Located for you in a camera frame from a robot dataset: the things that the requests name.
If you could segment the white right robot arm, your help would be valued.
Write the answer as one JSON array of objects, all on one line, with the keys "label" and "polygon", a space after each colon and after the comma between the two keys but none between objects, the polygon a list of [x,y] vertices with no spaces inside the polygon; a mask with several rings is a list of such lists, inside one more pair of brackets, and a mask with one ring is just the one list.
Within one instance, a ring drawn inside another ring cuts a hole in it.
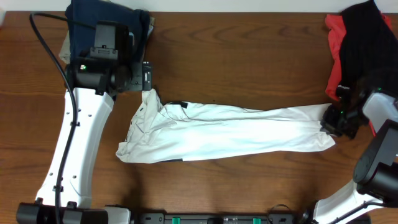
[{"label": "white right robot arm", "polygon": [[397,97],[371,93],[362,112],[375,136],[355,165],[353,179],[317,201],[299,223],[368,223],[364,215],[371,210],[397,207]]}]

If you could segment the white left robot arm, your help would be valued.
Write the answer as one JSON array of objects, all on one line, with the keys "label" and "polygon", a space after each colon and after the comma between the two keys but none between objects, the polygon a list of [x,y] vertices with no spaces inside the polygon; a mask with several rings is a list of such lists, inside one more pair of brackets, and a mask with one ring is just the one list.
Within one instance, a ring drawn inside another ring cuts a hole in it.
[{"label": "white left robot arm", "polygon": [[116,96],[150,90],[152,65],[104,58],[76,58],[66,67],[62,127],[47,176],[33,203],[20,203],[18,223],[132,223],[131,211],[92,208],[93,169]]}]

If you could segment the white t-shirt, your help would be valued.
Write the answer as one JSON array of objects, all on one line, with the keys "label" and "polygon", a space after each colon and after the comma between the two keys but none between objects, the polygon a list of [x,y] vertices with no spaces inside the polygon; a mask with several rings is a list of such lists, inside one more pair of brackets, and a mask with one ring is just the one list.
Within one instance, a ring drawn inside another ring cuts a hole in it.
[{"label": "white t-shirt", "polygon": [[262,111],[187,101],[163,105],[155,90],[144,91],[116,155],[123,162],[152,164],[324,151],[335,145],[320,124],[328,106]]}]

